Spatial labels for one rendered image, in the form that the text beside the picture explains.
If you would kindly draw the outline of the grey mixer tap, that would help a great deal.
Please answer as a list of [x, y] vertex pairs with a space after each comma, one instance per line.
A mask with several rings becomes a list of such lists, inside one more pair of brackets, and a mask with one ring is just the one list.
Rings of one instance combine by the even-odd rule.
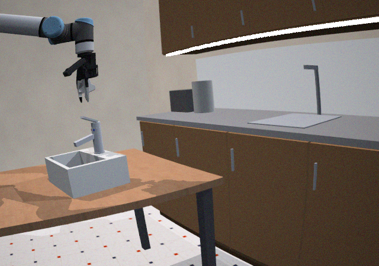
[[98, 120], [94, 120], [92, 118], [84, 117], [81, 116], [81, 119], [88, 120], [88, 121], [93, 121], [91, 123], [91, 131], [92, 134], [89, 134], [77, 141], [75, 141], [73, 144], [75, 147], [78, 147], [80, 145], [83, 145], [84, 143], [93, 140], [94, 144], [94, 154], [100, 154], [100, 153], [105, 153], [104, 150], [104, 145], [102, 141], [102, 131], [101, 131], [101, 123]]

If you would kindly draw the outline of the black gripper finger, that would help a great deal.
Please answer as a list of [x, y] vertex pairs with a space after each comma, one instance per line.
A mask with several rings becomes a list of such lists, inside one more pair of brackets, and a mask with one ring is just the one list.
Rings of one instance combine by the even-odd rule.
[[77, 76], [76, 76], [76, 86], [78, 89], [78, 95], [79, 95], [80, 102], [82, 102], [82, 94], [84, 93], [83, 80], [80, 81], [77, 78]]
[[86, 73], [86, 71], [83, 71], [83, 87], [84, 87], [85, 98], [87, 102], [89, 102], [89, 92], [95, 90], [96, 87], [95, 85], [91, 84], [91, 81], [90, 79], [88, 79], [88, 74]]

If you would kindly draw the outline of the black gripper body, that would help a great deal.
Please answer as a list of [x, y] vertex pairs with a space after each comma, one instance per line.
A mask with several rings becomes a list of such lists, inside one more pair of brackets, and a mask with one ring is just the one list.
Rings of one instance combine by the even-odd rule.
[[81, 57], [81, 59], [85, 58], [86, 63], [84, 63], [80, 68], [77, 69], [77, 73], [76, 73], [77, 78], [79, 80], [83, 79], [83, 71], [86, 71], [86, 73], [88, 74], [88, 79], [97, 77], [98, 76], [98, 65], [96, 65], [95, 53], [83, 52], [83, 53], [79, 53], [78, 57]]

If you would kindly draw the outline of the grey square sink basin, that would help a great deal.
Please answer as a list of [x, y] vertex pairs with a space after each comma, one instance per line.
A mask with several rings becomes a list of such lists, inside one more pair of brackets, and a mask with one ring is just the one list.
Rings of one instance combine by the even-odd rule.
[[127, 156], [87, 148], [45, 158], [49, 182], [78, 198], [130, 183]]

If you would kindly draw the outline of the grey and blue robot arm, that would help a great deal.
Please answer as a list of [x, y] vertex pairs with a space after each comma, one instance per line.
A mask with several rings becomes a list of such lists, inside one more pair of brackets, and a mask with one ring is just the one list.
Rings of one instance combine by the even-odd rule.
[[[75, 41], [76, 54], [94, 51], [94, 23], [91, 18], [78, 18], [74, 23], [64, 24], [57, 16], [0, 14], [0, 33], [48, 38], [51, 45]], [[71, 76], [84, 63], [85, 58], [79, 59], [63, 72], [64, 77]]]

